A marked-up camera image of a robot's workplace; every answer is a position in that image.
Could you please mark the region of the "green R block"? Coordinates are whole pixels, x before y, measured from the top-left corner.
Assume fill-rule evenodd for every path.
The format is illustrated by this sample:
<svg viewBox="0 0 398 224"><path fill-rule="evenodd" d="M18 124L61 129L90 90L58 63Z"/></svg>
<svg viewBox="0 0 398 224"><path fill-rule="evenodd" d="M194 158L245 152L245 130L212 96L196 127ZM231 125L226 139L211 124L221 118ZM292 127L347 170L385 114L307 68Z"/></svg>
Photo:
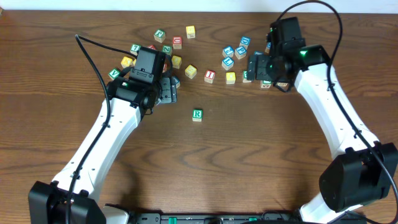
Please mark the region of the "green R block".
<svg viewBox="0 0 398 224"><path fill-rule="evenodd" d="M202 122L203 110L194 109L192 113L192 120L197 122Z"/></svg>

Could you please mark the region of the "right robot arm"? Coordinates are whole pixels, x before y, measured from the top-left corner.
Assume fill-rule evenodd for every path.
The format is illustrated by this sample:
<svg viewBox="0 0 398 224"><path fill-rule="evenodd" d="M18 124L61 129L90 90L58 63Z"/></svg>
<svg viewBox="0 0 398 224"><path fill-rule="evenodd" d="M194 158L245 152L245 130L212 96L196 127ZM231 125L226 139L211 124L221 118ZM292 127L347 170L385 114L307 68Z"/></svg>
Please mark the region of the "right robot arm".
<svg viewBox="0 0 398 224"><path fill-rule="evenodd" d="M248 61L249 80L275 87L285 83L303 96L328 142L332 162L319 178L320 191L299 210L307 223L330 223L348 215L362 219L355 209L397 192L397 148L380 143L366 127L330 62L320 45L252 55Z"/></svg>

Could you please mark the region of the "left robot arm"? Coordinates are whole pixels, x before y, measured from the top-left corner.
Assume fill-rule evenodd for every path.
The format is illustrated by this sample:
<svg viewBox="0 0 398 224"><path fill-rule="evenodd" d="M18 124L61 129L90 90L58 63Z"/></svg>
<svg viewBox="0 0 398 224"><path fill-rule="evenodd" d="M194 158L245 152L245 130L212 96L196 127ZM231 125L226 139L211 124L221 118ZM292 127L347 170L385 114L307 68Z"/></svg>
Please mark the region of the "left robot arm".
<svg viewBox="0 0 398 224"><path fill-rule="evenodd" d="M70 223L129 223L133 214L117 205L100 207L98 200L109 169L122 145L146 111L136 96L154 96L155 103L175 103L179 80L161 78L152 85L117 77L108 83L104 101L90 132L69 163L46 184L37 181L28 194L31 223L65 223L67 194L79 162L82 168L72 192Z"/></svg>

